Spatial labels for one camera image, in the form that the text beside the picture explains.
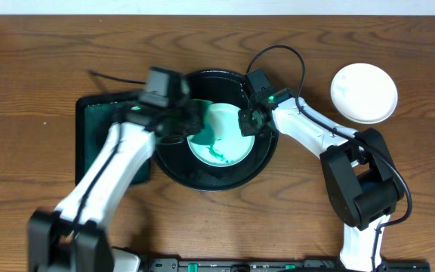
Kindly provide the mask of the green yellow scrub sponge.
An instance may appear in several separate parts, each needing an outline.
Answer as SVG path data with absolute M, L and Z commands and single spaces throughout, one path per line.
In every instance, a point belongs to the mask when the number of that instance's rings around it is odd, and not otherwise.
M 209 123 L 210 106 L 212 104 L 213 102 L 209 100 L 193 99 L 193 106 L 198 110 L 198 120 L 201 124 L 199 132 L 188 137 L 192 144 L 207 146 L 214 143 L 215 133 Z

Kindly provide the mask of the pale green plate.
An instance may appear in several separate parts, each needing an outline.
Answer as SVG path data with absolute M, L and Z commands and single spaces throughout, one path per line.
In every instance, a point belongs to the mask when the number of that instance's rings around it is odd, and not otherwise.
M 205 127 L 214 132 L 210 145 L 193 142 L 195 135 L 187 138 L 192 154 L 206 165 L 229 167 L 241 162 L 250 154 L 255 143 L 254 136 L 242 136 L 239 128 L 239 108 L 232 104 L 216 103 L 208 107 Z

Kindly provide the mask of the white plate smeared green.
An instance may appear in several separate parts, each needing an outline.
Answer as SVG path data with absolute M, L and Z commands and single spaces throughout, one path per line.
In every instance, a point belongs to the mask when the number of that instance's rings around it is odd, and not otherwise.
M 332 80 L 330 95 L 342 116 L 360 124 L 383 122 L 398 104 L 394 80 L 369 63 L 352 63 L 340 69 Z

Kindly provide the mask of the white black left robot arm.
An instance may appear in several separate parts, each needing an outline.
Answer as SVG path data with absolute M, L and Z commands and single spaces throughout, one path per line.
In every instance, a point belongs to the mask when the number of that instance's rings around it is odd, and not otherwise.
M 103 148 L 75 189 L 52 212 L 28 223 L 30 271 L 137 271 L 140 256 L 109 245 L 106 229 L 137 171 L 163 140 L 205 127 L 210 104 L 190 99 L 167 107 L 128 103 L 115 111 Z

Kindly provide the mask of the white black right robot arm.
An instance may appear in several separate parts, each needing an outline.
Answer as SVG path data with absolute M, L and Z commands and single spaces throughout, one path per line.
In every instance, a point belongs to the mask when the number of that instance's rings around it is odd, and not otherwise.
M 311 109 L 289 89 L 247 91 L 248 107 L 239 111 L 242 135 L 270 128 L 288 135 L 320 160 L 329 202 L 344 222 L 341 263 L 348 270 L 377 271 L 383 229 L 396 204 L 408 197 L 381 134 L 358 132 Z

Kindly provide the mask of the round black tray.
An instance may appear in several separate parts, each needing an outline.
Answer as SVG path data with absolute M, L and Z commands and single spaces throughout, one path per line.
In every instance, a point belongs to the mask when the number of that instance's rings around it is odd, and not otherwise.
M 228 70 L 202 70 L 186 75 L 191 95 L 196 99 L 248 106 L 243 75 Z M 271 130 L 255 138 L 255 143 L 241 162 L 226 167 L 208 165 L 191 152 L 189 144 L 159 145 L 153 155 L 156 164 L 174 181 L 204 191 L 222 191 L 239 187 L 257 176 L 271 160 L 278 134 Z

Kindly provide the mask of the dark green rectangular tray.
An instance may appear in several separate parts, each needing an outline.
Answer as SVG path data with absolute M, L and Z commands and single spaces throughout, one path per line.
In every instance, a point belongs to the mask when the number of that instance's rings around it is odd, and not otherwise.
M 84 177 L 102 149 L 114 111 L 124 102 L 137 100 L 136 91 L 81 97 L 76 101 L 75 185 Z

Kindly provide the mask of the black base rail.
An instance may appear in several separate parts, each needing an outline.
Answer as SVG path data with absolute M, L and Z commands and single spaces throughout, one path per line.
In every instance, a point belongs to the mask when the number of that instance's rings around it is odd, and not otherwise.
M 287 261 L 200 260 L 142 258 L 137 272 L 299 272 L 299 271 L 379 271 L 431 272 L 425 261 L 360 261 L 340 258 L 306 258 Z

